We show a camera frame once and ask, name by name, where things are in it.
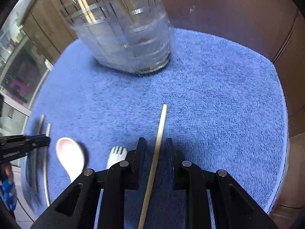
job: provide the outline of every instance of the metal screw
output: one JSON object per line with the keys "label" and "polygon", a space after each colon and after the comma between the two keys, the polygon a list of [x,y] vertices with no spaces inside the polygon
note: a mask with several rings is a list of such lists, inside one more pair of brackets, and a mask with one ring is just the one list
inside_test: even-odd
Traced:
{"label": "metal screw", "polygon": [[191,163],[190,161],[183,161],[183,162],[182,162],[182,165],[183,165],[184,167],[190,167],[190,166],[192,165],[192,163]]}
{"label": "metal screw", "polygon": [[126,167],[126,166],[128,166],[128,164],[129,164],[129,163],[128,163],[127,161],[125,161],[125,160],[123,160],[123,161],[120,162],[120,166],[121,166],[121,167]]}
{"label": "metal screw", "polygon": [[227,172],[224,169],[220,169],[218,172],[218,175],[220,175],[221,177],[225,177],[227,175]]}
{"label": "metal screw", "polygon": [[92,173],[93,173],[93,170],[91,170],[91,169],[85,169],[85,171],[83,172],[83,174],[85,176],[90,176]]}

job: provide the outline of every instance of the white plastic spoon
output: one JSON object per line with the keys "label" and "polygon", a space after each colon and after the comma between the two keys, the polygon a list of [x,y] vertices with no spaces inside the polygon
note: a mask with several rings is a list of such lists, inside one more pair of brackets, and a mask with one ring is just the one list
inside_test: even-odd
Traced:
{"label": "white plastic spoon", "polygon": [[60,138],[56,143],[56,155],[73,182],[83,172],[85,166],[82,149],[73,139]]}

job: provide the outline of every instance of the chopstick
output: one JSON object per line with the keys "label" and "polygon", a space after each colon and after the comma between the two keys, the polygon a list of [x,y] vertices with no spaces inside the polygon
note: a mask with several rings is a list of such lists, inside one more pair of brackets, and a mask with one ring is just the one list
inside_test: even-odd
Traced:
{"label": "chopstick", "polygon": [[167,112],[167,105],[163,104],[158,133],[157,133],[156,145],[155,145],[155,150],[154,150],[153,157],[152,157],[153,160],[152,160],[152,165],[150,167],[150,173],[149,173],[149,177],[148,177],[147,188],[146,188],[146,192],[145,192],[145,196],[144,196],[144,202],[143,202],[143,206],[142,206],[138,229],[143,229],[145,219],[146,219],[149,199],[150,199],[150,195],[152,192],[153,182],[155,179],[158,160],[159,160],[159,152],[160,152],[163,130],[164,130],[164,125],[165,125],[166,112]]}

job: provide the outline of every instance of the blue carpet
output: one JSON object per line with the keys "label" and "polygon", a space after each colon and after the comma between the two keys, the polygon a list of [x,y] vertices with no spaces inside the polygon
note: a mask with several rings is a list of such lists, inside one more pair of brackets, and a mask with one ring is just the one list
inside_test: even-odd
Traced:
{"label": "blue carpet", "polygon": [[[106,168],[113,146],[128,150],[139,137],[147,140],[147,157],[139,191],[126,191],[125,228],[137,228],[162,104],[168,104],[164,139],[171,137],[187,160],[215,172],[227,170],[266,211],[274,204],[286,165],[287,113],[272,63],[229,40],[175,29],[172,60],[163,71],[135,76],[100,66],[80,41],[63,52],[48,75],[28,121],[36,134],[45,114],[51,123],[48,155],[50,200],[69,185],[59,163],[56,141],[71,137],[88,151],[87,167]],[[39,192],[34,193],[29,157],[22,188],[34,214],[46,209],[42,152]],[[172,191],[164,145],[149,203],[145,228],[184,228],[185,195]]]}

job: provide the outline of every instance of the tan stick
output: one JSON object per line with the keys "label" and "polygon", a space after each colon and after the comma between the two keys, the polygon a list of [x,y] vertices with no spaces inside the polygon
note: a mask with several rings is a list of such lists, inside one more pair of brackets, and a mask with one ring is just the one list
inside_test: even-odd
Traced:
{"label": "tan stick", "polygon": [[90,10],[88,12],[86,11],[86,9],[89,8],[87,1],[86,0],[77,0],[77,1],[78,1],[80,8],[83,10],[83,14],[84,14],[86,20],[88,22],[95,21],[95,18],[93,16],[92,12]]}
{"label": "tan stick", "polygon": [[150,195],[152,192],[153,182],[155,179],[157,165],[158,165],[159,152],[160,152],[165,118],[166,118],[166,111],[167,111],[167,105],[163,104],[158,133],[157,133],[155,150],[154,150],[153,157],[152,157],[152,159],[153,159],[152,166],[150,167],[150,173],[149,173],[149,177],[148,177],[147,188],[146,188],[146,192],[145,192],[145,196],[144,196],[144,202],[143,202],[143,206],[142,206],[141,217],[140,217],[138,229],[143,229],[143,227],[144,227],[149,199],[150,199]]}
{"label": "tan stick", "polygon": [[[50,136],[51,131],[51,124],[48,123],[47,125],[47,132],[45,135],[47,137]],[[49,193],[48,193],[48,180],[47,180],[47,157],[48,157],[48,147],[45,147],[44,155],[43,155],[43,187],[45,190],[45,201],[47,202],[48,207],[50,206],[50,199],[49,199]]]}
{"label": "tan stick", "polygon": [[[43,121],[45,120],[45,115],[42,114],[40,117],[39,125],[38,125],[38,131],[37,134],[41,135],[42,131],[42,125]],[[33,176],[34,176],[34,188],[35,191],[38,191],[38,186],[37,186],[37,148],[34,149],[34,170],[33,170]]]}

